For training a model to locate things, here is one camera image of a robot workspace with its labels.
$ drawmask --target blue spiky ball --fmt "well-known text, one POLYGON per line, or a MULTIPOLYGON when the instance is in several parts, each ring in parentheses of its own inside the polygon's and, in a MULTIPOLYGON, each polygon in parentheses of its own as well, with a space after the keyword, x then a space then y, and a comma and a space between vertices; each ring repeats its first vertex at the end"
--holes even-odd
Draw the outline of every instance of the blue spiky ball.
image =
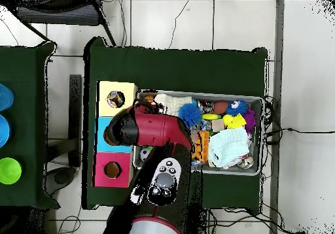
POLYGON ((190 128, 201 122, 202 113, 196 104, 186 103, 179 109, 178 117, 190 128))
POLYGON ((247 113, 247 110, 248 106, 245 101, 229 101, 226 114, 235 117, 237 114, 240 113, 243 116, 245 113, 247 113))

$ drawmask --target gray plastic bin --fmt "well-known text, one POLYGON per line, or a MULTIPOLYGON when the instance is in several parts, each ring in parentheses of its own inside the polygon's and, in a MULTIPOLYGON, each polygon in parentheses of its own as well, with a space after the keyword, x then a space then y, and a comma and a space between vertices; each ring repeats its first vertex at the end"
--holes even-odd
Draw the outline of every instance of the gray plastic bin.
MULTIPOLYGON (((143 95, 148 95, 147 92, 143 93, 144 90, 139 91, 137 93, 138 98, 143 98, 143 95)), ((214 93, 190 93, 190 92, 175 92, 175 91, 157 91, 157 93, 166 93, 168 95, 172 95, 174 97, 192 97, 193 99, 203 99, 208 101, 233 101, 236 99, 245 101, 251 110, 255 111, 256 116, 256 129, 253 133, 253 138, 251 139, 253 144, 250 147, 249 155, 253 156, 254 164, 249 169, 242 169, 238 166, 229 167, 228 169, 222 169, 219 167, 209 167, 208 164, 201 165, 203 173, 210 174, 223 174, 223 175, 244 175, 244 176, 254 176, 260 172, 262 165, 262 140, 263 140, 263 132, 264 132, 264 124, 263 118, 265 113, 265 102, 261 97, 248 97, 242 95, 219 95, 214 93)), ((138 169, 142 166, 142 161, 139 156, 142 147, 134 146, 133 151, 133 165, 138 169)))

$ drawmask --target yellow panel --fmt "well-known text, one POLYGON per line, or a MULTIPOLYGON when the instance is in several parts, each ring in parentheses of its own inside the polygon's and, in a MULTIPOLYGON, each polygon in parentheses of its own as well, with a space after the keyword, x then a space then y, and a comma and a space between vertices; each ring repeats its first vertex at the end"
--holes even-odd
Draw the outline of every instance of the yellow panel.
POLYGON ((114 117, 122 109, 126 109, 133 104, 137 87, 134 83, 100 81, 99 83, 99 116, 114 117), (124 94, 125 102, 120 108, 113 108, 107 102, 107 96, 111 91, 120 91, 124 94))

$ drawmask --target white towel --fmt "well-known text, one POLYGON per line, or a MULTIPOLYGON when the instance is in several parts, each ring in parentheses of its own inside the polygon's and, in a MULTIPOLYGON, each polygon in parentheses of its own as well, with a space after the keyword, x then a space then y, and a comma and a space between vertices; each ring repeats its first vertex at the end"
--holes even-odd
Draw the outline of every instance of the white towel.
POLYGON ((247 132, 243 127, 220 131, 209 138, 208 160, 217 167, 224 167, 249 153, 247 140, 247 132))
POLYGON ((165 93, 159 93, 154 100, 164 106, 164 114, 178 116, 179 109, 185 103, 192 103, 191 97, 172 97, 165 93))

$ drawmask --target light blue cloth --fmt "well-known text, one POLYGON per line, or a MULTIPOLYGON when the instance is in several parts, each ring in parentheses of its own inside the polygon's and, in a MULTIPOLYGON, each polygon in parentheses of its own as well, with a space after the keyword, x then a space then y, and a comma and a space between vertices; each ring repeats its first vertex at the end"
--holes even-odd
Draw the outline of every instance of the light blue cloth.
POLYGON ((249 153, 248 136, 241 126, 225 129, 209 138, 208 160, 217 167, 224 167, 232 160, 249 153))

